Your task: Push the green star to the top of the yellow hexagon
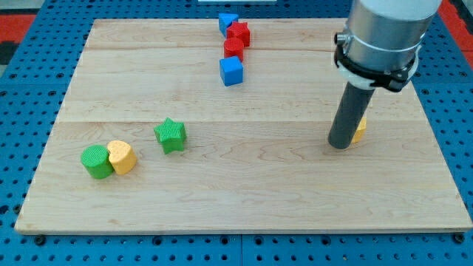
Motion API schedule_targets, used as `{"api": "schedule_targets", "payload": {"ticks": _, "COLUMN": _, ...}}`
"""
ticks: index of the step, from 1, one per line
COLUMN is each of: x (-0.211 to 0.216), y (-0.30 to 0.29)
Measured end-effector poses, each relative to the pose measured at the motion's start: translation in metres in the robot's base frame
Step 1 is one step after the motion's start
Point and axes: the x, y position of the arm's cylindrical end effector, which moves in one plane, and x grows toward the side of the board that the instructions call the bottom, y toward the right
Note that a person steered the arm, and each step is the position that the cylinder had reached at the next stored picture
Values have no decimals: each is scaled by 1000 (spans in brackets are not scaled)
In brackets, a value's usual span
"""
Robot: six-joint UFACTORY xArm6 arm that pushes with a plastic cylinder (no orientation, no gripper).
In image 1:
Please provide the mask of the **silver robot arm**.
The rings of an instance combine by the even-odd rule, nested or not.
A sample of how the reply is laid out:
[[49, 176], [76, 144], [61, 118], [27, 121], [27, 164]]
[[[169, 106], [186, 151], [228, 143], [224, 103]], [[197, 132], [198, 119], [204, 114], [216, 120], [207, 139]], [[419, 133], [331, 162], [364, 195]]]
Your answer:
[[354, 0], [336, 33], [334, 61], [363, 90], [401, 91], [418, 68], [421, 42], [440, 0]]

